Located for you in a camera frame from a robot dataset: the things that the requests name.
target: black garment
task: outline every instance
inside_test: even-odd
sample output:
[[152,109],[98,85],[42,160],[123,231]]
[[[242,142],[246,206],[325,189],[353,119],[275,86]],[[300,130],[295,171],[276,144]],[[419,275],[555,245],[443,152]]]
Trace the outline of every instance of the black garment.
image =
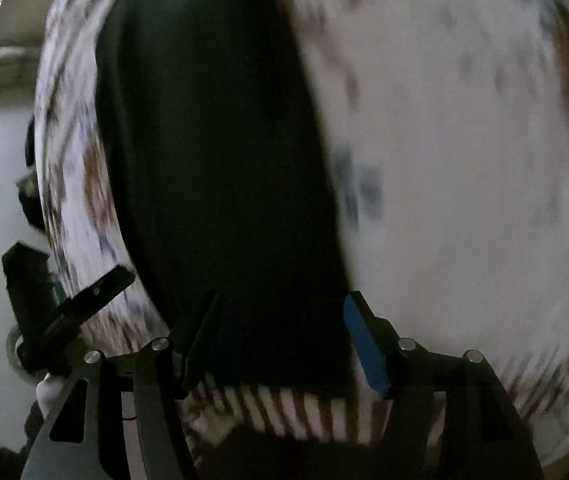
[[218,382],[345,384],[335,205],[274,1],[117,0],[96,57],[120,228],[162,316],[219,290]]
[[26,128],[26,139],[24,141],[24,163],[28,168],[36,163],[36,128],[35,118],[31,118],[29,126]]
[[376,465],[378,448],[305,442],[240,427],[202,458],[200,480],[365,480]]
[[22,212],[29,225],[39,231],[45,232],[42,202],[38,191],[38,175],[36,168],[32,168],[29,174],[18,181],[18,200],[22,205]]

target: metal screw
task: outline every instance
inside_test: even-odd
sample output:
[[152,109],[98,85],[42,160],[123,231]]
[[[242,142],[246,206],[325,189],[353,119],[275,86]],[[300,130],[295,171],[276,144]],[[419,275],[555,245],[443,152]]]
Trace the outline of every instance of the metal screw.
[[477,350],[469,350],[466,354],[467,359],[472,363],[481,363],[484,361],[484,355],[482,355]]
[[166,337],[158,337],[151,343],[151,348],[158,352],[168,348],[168,339]]
[[411,352],[415,350],[417,344],[410,337],[403,337],[397,342],[397,346],[400,348],[400,350],[404,350],[405,352]]
[[102,357],[102,354],[100,352],[98,352],[97,350],[89,350],[85,354],[85,363],[92,365],[93,363],[97,363],[98,361],[100,361],[101,357]]

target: white patterned fabric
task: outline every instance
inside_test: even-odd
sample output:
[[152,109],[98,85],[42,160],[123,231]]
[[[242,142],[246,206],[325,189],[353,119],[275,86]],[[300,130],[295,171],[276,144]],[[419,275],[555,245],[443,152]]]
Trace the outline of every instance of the white patterned fabric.
[[[55,0],[40,62],[39,185],[69,295],[130,264],[94,108],[94,47],[113,2]],[[525,420],[561,410],[569,0],[279,2],[319,110],[354,288],[429,350],[482,350]],[[166,327],[136,282],[84,332],[118,354]],[[368,444],[388,414],[367,388],[320,406],[258,386],[194,392],[188,418],[202,430],[213,406],[261,431]]]

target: black fabric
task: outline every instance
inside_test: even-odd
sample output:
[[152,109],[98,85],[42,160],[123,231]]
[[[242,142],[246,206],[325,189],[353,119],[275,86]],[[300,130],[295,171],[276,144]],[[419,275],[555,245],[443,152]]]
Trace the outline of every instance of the black fabric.
[[36,163],[36,128],[35,118],[31,118],[29,126],[26,128],[26,139],[24,140],[24,163],[29,168]]
[[20,200],[22,211],[29,224],[45,232],[44,214],[42,212],[42,202],[40,201],[40,192],[38,191],[38,176],[35,168],[18,181],[18,200]]
[[377,458],[376,447],[304,442],[235,428],[218,447],[203,453],[198,476],[200,480],[365,480]]
[[172,325],[216,289],[216,376],[345,384],[347,279],[314,109],[273,0],[117,0],[96,108],[122,235]]
[[8,297],[20,333],[27,341],[36,338],[42,320],[56,308],[48,259],[48,254],[22,242],[16,242],[2,255]]

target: patterned cloth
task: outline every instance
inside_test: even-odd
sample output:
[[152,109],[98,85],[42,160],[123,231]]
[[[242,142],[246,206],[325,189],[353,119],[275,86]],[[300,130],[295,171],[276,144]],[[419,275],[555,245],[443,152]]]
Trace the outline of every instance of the patterned cloth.
[[[55,0],[36,95],[47,232],[69,295],[117,263],[96,124],[94,46],[115,0]],[[279,0],[319,110],[354,288],[429,350],[483,351],[523,418],[569,402],[569,0]],[[107,354],[166,333],[138,281],[84,333]],[[361,385],[304,392],[209,379],[185,418],[298,438],[377,440]]]

